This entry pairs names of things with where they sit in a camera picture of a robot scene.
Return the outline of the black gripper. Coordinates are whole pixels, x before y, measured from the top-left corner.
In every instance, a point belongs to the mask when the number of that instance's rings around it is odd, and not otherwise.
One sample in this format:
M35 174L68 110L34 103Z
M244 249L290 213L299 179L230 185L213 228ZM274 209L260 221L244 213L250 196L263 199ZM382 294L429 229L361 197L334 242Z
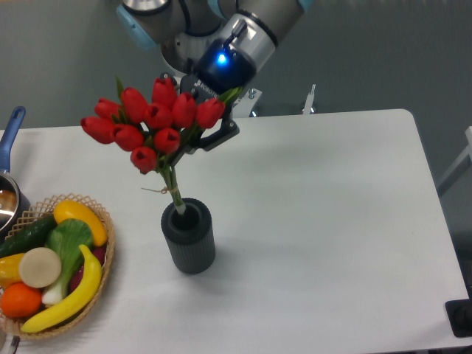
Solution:
M171 164L177 164L184 154L192 155L198 149L203 149L206 152L211 151L239 134L239 127L232 118L233 103L240 96L239 87L219 94L194 74L186 74L180 82L169 73L162 73L154 80L155 97L173 97L177 95L179 89L181 93L191 93L198 105L215 98L225 104L225 111L221 117L221 125L216 132L208 136L203 136L203 132L191 133L187 142L171 157Z

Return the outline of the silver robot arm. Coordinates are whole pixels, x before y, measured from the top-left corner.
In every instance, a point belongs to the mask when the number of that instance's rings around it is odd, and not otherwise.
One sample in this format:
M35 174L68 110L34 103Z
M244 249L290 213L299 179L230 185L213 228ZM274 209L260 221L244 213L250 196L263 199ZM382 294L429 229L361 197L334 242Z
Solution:
M245 88L311 1L121 1L117 17L140 47L159 46L197 103Z

